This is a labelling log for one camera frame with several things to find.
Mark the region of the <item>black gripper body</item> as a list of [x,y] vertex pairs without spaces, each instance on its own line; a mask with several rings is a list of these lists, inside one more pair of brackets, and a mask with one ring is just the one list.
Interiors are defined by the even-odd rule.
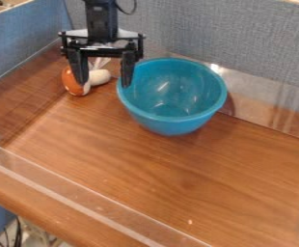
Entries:
[[61,40],[60,52],[68,57],[66,50],[104,51],[104,57],[117,57],[127,50],[135,52],[136,59],[143,58],[144,35],[132,31],[117,29],[117,37],[109,41],[92,41],[88,30],[69,30],[57,33]]

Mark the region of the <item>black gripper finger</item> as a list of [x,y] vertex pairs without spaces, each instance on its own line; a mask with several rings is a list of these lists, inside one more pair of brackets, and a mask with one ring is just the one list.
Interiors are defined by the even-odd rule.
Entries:
[[131,85],[135,66],[135,52],[125,51],[121,60],[121,85],[127,88]]
[[68,63],[72,69],[74,79],[80,85],[84,85],[89,79],[88,58],[80,50],[66,50]]

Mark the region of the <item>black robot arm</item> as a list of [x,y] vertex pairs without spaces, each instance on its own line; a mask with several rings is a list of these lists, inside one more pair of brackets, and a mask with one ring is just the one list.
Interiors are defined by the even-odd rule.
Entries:
[[86,28],[61,31],[60,52],[65,56],[78,85],[89,79],[89,57],[121,59],[121,86],[131,85],[136,62],[143,58],[144,35],[119,28],[116,0],[82,0]]

